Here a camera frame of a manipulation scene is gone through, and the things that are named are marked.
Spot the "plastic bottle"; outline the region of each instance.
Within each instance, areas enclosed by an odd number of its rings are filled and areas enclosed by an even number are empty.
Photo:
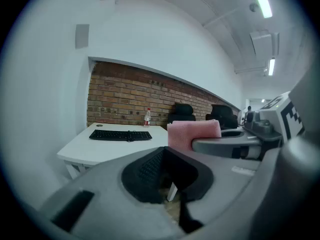
[[[143,127],[149,127],[150,126],[150,120],[151,120],[151,113],[150,113],[150,108],[148,108],[148,111],[146,112],[146,114],[144,116]]]

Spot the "pink towel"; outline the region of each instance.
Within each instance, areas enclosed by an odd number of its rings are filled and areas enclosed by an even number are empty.
[[[192,151],[193,139],[221,138],[219,121],[173,121],[167,125],[168,146]]]

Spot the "brick wall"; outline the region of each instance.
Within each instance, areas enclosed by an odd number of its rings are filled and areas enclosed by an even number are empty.
[[[190,104],[196,120],[206,119],[206,114],[212,111],[211,104],[228,105],[214,95],[161,74],[98,62],[89,85],[87,125],[93,122],[143,125],[150,108],[150,124],[165,127],[174,103]],[[239,110],[230,107],[238,115]]]

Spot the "white ceiling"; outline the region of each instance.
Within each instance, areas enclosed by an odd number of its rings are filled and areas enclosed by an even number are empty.
[[[316,52],[318,39],[295,0],[269,0],[272,17],[264,18],[260,9],[252,12],[256,0],[166,0],[199,21],[219,42],[234,64],[236,73],[263,68],[268,61],[257,60],[250,32],[279,32],[279,55],[275,78],[303,75]],[[263,69],[241,73],[262,77]]]

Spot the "black keyboard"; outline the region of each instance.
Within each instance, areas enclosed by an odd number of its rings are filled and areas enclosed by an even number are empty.
[[[89,139],[98,141],[147,141],[152,137],[148,131],[94,130]]]

